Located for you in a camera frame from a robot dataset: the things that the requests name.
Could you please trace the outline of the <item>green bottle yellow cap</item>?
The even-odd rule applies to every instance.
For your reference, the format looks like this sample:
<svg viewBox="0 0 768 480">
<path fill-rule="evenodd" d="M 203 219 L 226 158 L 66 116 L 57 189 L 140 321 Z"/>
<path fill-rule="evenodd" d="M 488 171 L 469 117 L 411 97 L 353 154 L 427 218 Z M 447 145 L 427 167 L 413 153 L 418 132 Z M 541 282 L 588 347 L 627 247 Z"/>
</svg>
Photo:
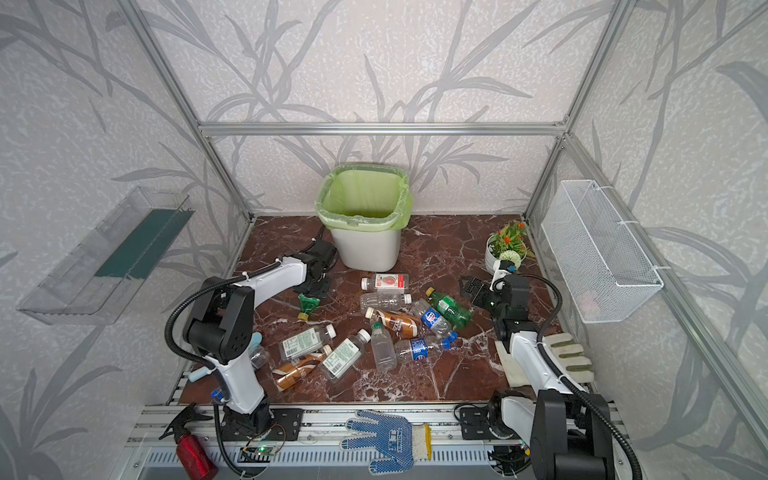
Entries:
<svg viewBox="0 0 768 480">
<path fill-rule="evenodd" d="M 427 299 L 432 307 L 448 320 L 455 329 L 463 329 L 472 321 L 471 312 L 461 306 L 453 297 L 430 287 L 426 290 Z"/>
</svg>

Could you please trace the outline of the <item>blue label pepsi bottle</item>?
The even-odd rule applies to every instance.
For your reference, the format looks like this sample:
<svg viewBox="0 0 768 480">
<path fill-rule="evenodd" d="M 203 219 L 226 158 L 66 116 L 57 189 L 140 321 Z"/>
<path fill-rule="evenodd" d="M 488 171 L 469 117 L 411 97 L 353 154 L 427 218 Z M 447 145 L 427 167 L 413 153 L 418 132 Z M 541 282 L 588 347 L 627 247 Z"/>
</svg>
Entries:
<svg viewBox="0 0 768 480">
<path fill-rule="evenodd" d="M 410 312 L 421 320 L 429 333 L 439 338 L 448 338 L 453 333 L 451 323 L 424 299 L 414 301 L 410 305 Z"/>
</svg>

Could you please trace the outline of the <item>brown tea bottle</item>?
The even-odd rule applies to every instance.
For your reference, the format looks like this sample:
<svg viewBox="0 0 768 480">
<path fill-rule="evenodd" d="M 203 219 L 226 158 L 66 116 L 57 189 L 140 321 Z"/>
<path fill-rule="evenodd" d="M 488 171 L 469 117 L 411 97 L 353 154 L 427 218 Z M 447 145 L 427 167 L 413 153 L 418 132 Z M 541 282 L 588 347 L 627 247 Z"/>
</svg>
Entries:
<svg viewBox="0 0 768 480">
<path fill-rule="evenodd" d="M 373 323 L 381 323 L 400 339 L 414 339 L 421 332 L 419 320 L 406 313 L 387 312 L 369 307 L 365 312 L 365 317 Z"/>
<path fill-rule="evenodd" d="M 272 376 L 277 389 L 286 391 L 308 376 L 332 353 L 329 345 L 324 345 L 319 351 L 308 353 L 272 370 Z"/>
</svg>

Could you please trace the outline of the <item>blue label crushed bottle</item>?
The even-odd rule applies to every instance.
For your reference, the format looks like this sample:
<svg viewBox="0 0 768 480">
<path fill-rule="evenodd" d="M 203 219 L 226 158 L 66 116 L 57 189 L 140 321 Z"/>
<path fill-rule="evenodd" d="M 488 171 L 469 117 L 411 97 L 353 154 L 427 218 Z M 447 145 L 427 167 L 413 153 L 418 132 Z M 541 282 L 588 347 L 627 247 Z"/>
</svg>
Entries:
<svg viewBox="0 0 768 480">
<path fill-rule="evenodd" d="M 435 335 L 403 339 L 394 344 L 397 360 L 401 364 L 418 362 L 437 357 L 454 345 L 452 337 L 439 338 Z"/>
</svg>

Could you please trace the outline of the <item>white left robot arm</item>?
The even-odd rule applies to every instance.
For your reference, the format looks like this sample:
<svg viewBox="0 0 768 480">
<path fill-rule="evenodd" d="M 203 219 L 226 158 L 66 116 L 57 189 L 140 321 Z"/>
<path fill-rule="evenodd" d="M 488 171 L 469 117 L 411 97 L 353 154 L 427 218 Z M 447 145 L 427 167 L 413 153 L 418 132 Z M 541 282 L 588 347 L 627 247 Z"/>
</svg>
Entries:
<svg viewBox="0 0 768 480">
<path fill-rule="evenodd" d="M 327 273 L 336 258 L 337 248 L 316 238 L 309 247 L 255 271 L 227 279 L 210 277 L 172 310 L 164 327 L 165 343 L 217 380 L 222 398 L 214 405 L 223 412 L 214 421 L 219 425 L 248 437 L 270 429 L 269 401 L 248 354 L 254 311 L 286 290 L 325 299 L 330 290 Z"/>
</svg>

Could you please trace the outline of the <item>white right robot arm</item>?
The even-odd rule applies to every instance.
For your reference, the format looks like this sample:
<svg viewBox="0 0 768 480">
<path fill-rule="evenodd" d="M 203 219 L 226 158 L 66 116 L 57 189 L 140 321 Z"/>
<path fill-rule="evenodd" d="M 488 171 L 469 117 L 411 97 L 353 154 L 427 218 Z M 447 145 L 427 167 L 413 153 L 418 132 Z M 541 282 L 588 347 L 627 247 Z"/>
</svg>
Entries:
<svg viewBox="0 0 768 480">
<path fill-rule="evenodd" d="M 541 326 L 529 319 L 530 280 L 544 283 L 555 295 Z M 503 349 L 522 368 L 536 393 L 534 401 L 517 395 L 500 397 L 494 422 L 529 447 L 535 477 L 616 479 L 621 471 L 629 471 L 632 479 L 642 479 L 641 463 L 611 420 L 608 402 L 567 374 L 545 343 L 545 330 L 563 304 L 557 286 L 540 275 L 498 270 L 490 281 L 463 276 L 459 288 L 463 297 L 490 314 Z"/>
</svg>

